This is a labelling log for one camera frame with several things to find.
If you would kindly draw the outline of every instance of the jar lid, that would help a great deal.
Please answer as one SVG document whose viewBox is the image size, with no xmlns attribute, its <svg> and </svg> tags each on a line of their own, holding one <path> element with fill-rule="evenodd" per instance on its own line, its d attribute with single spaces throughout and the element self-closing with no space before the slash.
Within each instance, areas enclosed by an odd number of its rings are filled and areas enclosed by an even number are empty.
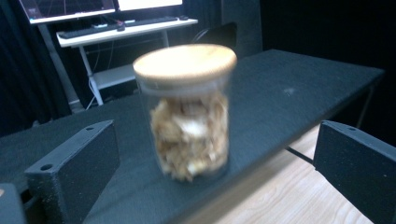
<svg viewBox="0 0 396 224">
<path fill-rule="evenodd" d="M 147 53 L 134 61 L 134 71 L 145 89 L 167 91 L 228 79 L 235 65 L 229 48 L 192 44 Z"/>
</svg>

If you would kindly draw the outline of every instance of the black tabletop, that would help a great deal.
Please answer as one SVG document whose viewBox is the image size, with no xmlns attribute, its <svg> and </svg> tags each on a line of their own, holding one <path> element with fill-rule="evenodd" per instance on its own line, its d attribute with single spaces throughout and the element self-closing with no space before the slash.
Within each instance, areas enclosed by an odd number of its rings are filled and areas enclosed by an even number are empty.
<svg viewBox="0 0 396 224">
<path fill-rule="evenodd" d="M 163 223 L 205 206 L 270 154 L 367 91 L 382 73 L 280 50 L 240 60 L 231 82 L 229 162 L 218 176 L 192 184 L 161 173 L 139 95 L 1 138 L 0 182 L 26 189 L 27 167 L 80 129 L 114 119 L 120 168 L 85 223 Z"/>
</svg>

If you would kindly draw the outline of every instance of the jar contents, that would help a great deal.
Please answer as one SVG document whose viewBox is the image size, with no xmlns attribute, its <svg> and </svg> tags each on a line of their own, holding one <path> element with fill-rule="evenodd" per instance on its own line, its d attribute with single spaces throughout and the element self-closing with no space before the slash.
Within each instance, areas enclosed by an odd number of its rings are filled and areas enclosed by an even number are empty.
<svg viewBox="0 0 396 224">
<path fill-rule="evenodd" d="M 210 174 L 228 158 L 228 99 L 220 91 L 162 98 L 150 111 L 160 165 L 178 180 Z"/>
</svg>

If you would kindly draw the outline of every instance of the wooden surface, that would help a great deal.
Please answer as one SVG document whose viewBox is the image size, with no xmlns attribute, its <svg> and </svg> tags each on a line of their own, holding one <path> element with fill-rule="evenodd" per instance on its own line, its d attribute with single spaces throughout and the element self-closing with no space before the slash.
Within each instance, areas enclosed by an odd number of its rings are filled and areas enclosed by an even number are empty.
<svg viewBox="0 0 396 224">
<path fill-rule="evenodd" d="M 231 49 L 211 44 L 157 49 L 134 61 L 137 80 L 172 87 L 227 76 L 235 66 L 236 55 Z"/>
<path fill-rule="evenodd" d="M 318 126 L 291 147 L 314 157 Z M 190 223 L 372 223 L 315 168 L 282 150 Z"/>
</svg>

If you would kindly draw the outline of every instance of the light wood table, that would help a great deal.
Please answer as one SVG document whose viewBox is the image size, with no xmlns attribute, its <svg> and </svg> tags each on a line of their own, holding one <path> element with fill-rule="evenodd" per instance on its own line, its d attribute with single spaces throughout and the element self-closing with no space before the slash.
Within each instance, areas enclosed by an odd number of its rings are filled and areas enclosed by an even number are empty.
<svg viewBox="0 0 396 224">
<path fill-rule="evenodd" d="M 314 158 L 318 126 L 291 147 Z M 372 223 L 315 167 L 282 150 L 189 223 Z"/>
</svg>

